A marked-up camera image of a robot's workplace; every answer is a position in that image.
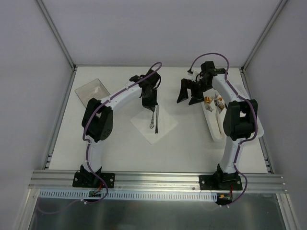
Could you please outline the plain silver knife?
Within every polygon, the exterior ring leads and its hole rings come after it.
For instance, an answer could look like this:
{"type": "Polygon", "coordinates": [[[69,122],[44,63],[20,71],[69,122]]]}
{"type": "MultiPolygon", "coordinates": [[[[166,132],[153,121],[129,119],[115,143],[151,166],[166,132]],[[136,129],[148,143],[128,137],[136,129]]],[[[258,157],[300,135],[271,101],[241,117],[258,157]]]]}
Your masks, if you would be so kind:
{"type": "Polygon", "coordinates": [[[155,131],[154,133],[158,134],[158,118],[159,118],[159,105],[157,105],[157,108],[155,110],[155,131]]]}

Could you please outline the white paper napkin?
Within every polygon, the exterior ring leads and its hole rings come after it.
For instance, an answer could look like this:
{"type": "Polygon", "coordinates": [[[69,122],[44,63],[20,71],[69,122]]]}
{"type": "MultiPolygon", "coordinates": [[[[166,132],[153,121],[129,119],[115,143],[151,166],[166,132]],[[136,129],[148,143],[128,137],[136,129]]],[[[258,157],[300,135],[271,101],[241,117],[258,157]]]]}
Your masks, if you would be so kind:
{"type": "Polygon", "coordinates": [[[157,112],[144,109],[130,120],[151,145],[165,137],[178,125],[178,122],[162,106],[158,105],[156,109],[157,112]]]}

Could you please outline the ornate silver fork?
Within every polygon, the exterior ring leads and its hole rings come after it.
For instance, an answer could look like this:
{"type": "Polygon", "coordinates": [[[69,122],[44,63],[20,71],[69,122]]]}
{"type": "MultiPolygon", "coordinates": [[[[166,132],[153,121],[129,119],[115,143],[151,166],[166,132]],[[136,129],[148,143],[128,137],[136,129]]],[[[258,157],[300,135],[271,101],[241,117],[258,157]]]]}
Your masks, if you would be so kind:
{"type": "Polygon", "coordinates": [[[150,121],[150,124],[149,124],[149,128],[153,129],[154,127],[155,127],[155,124],[154,124],[154,111],[152,111],[152,117],[151,117],[151,121],[150,121]]]}

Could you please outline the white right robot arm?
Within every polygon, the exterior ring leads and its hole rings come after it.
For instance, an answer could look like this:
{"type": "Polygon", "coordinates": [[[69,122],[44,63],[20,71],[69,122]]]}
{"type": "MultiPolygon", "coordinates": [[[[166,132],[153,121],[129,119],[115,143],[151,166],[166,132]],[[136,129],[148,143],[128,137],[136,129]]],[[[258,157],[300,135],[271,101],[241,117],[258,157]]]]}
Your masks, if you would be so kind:
{"type": "Polygon", "coordinates": [[[231,173],[238,172],[239,158],[245,143],[253,141],[258,135],[258,103],[245,97],[228,80],[228,68],[216,68],[213,61],[201,65],[199,73],[188,70],[189,79],[183,78],[177,102],[190,99],[189,105],[204,101],[203,93],[214,89],[226,104],[223,130],[226,146],[219,168],[223,172],[215,177],[215,185],[226,189],[232,183],[231,173]]]}

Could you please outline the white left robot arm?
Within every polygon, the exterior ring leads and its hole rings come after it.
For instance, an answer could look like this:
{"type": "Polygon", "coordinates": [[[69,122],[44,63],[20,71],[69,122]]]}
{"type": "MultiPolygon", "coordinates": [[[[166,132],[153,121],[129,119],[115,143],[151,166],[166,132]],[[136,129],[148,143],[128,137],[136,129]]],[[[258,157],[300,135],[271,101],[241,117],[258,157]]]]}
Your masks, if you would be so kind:
{"type": "Polygon", "coordinates": [[[89,100],[82,119],[83,139],[88,142],[85,160],[80,167],[86,172],[83,181],[90,187],[100,183],[101,156],[104,141],[113,130],[114,113],[134,99],[140,98],[142,107],[155,112],[158,107],[157,89],[161,76],[152,70],[145,75],[135,75],[128,85],[109,97],[89,100]]]}

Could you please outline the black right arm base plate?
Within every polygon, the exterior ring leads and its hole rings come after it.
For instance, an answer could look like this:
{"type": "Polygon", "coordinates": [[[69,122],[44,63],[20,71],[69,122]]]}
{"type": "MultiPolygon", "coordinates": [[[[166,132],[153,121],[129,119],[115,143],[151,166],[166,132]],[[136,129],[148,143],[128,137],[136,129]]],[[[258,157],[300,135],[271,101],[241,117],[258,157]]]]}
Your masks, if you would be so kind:
{"type": "Polygon", "coordinates": [[[218,177],[216,175],[200,175],[199,185],[201,190],[243,190],[241,178],[234,174],[230,177],[218,177]]]}

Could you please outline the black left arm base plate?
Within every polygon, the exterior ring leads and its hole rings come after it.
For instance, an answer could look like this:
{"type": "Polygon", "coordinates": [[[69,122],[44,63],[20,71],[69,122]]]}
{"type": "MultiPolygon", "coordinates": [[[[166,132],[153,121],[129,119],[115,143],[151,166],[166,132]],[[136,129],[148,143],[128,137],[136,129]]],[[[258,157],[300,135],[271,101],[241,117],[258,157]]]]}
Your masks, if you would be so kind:
{"type": "MultiPolygon", "coordinates": [[[[95,173],[104,180],[108,188],[114,188],[115,182],[115,173],[110,172],[101,172],[102,168],[100,167],[95,173]]],[[[83,166],[80,167],[74,174],[74,179],[72,182],[72,186],[76,188],[98,188],[102,185],[105,188],[103,182],[98,179],[92,172],[85,169],[83,166]]]]}

